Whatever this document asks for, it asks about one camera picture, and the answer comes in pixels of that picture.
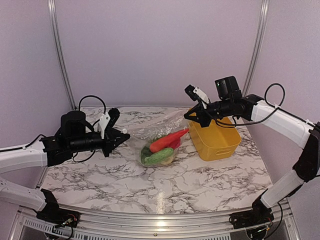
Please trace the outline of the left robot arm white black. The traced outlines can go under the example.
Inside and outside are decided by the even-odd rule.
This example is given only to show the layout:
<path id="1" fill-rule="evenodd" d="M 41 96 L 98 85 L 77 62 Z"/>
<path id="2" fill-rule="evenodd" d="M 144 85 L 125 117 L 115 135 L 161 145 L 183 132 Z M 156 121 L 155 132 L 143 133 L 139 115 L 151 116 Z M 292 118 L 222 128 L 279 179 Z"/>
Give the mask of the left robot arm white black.
<path id="1" fill-rule="evenodd" d="M 0 172 L 31 168 L 53 167 L 64 163 L 81 152 L 101 150 L 105 157 L 130 138 L 126 130 L 117 130 L 115 123 L 120 117 L 117 108 L 103 113 L 97 123 L 97 129 L 86 120 L 86 114 L 72 110 L 60 118 L 60 128 L 53 136 L 38 136 L 28 145 L 0 150 Z M 31 189 L 0 180 L 1 201 L 17 204 L 37 213 L 37 217 L 60 222 L 70 216 L 67 210 L 59 207 L 53 193 L 46 189 Z"/>

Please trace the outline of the green toy cucumber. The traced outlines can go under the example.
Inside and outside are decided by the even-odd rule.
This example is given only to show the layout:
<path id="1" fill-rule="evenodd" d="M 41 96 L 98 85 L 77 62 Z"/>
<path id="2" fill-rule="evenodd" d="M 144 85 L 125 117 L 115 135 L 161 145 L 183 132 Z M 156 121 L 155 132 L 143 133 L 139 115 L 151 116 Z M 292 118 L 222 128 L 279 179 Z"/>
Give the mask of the green toy cucumber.
<path id="1" fill-rule="evenodd" d="M 152 165 L 159 164 L 159 163 L 163 162 L 164 160 L 166 160 L 168 157 L 172 156 L 173 153 L 174 153 L 173 148 L 171 148 L 171 147 L 164 148 L 156 153 L 153 153 L 150 156 L 147 156 L 144 159 L 144 164 L 146 166 L 152 166 Z"/>

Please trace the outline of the dark green toy broccoli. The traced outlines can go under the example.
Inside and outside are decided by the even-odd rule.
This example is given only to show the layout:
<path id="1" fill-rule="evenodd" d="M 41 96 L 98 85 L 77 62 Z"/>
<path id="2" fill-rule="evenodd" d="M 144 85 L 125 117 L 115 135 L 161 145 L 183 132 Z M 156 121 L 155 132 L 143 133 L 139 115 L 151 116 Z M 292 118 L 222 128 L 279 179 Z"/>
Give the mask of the dark green toy broccoli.
<path id="1" fill-rule="evenodd" d="M 148 146 L 144 146 L 140 152 L 140 159 L 141 162 L 145 161 L 146 157 L 150 157 L 153 153 L 150 151 L 150 148 Z"/>

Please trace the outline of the red toy chili pepper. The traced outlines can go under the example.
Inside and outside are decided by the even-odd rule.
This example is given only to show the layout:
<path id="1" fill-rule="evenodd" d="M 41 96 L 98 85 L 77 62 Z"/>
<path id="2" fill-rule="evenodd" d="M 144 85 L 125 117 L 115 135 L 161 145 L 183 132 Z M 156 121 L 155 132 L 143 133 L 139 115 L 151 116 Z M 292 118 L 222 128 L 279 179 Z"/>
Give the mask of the red toy chili pepper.
<path id="1" fill-rule="evenodd" d="M 179 130 L 174 133 L 170 133 L 166 136 L 163 136 L 156 141 L 154 141 L 149 149 L 152 153 L 157 153 L 165 148 L 172 148 L 172 142 L 174 142 L 176 139 L 183 137 L 185 134 L 189 132 L 188 128 Z"/>

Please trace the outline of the red toy tomato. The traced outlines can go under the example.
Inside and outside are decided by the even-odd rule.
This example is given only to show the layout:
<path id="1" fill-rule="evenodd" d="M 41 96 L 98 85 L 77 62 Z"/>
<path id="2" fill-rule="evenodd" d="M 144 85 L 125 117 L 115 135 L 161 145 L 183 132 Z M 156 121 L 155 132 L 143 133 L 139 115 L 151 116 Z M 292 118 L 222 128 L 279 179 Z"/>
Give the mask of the red toy tomato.
<path id="1" fill-rule="evenodd" d="M 175 141 L 172 142 L 172 148 L 177 149 L 181 145 L 181 138 L 177 138 Z"/>

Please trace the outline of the clear zip top bag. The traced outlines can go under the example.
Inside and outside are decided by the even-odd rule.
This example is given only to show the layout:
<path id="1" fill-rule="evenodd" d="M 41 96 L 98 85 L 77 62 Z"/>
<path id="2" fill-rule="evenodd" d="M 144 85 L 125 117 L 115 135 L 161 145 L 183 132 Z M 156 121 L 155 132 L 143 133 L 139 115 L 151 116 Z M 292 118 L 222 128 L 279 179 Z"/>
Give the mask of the clear zip top bag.
<path id="1" fill-rule="evenodd" d="M 189 132 L 186 110 L 178 109 L 128 129 L 134 159 L 145 168 L 170 165 Z"/>

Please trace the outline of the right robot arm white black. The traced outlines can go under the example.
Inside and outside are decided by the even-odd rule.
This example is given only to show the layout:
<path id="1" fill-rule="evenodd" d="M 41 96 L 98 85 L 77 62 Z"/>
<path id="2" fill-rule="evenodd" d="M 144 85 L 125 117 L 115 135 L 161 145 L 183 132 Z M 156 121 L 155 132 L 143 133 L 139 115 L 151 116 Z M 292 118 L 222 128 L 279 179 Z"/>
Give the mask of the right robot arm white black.
<path id="1" fill-rule="evenodd" d="M 198 103 L 184 117 L 208 127 L 211 121 L 223 125 L 224 117 L 240 117 L 248 125 L 262 124 L 279 133 L 301 149 L 301 154 L 292 169 L 260 195 L 248 212 L 247 219 L 258 224 L 270 209 L 282 199 L 296 192 L 303 184 L 318 176 L 320 170 L 320 125 L 309 122 L 285 111 L 280 105 L 267 102 L 266 97 L 255 94 L 226 96 L 220 101 L 210 102 L 202 93 L 189 93 Z"/>

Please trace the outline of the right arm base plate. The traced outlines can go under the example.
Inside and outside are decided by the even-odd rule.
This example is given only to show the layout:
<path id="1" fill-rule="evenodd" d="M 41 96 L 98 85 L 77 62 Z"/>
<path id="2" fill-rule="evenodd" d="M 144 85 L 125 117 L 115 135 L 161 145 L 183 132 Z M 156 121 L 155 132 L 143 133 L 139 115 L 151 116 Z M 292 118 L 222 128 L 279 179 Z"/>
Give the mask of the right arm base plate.
<path id="1" fill-rule="evenodd" d="M 254 213 L 253 210 L 241 211 L 232 213 L 229 217 L 229 222 L 234 229 L 241 229 L 260 225 L 274 220 L 274 215 L 270 212 L 260 214 Z"/>

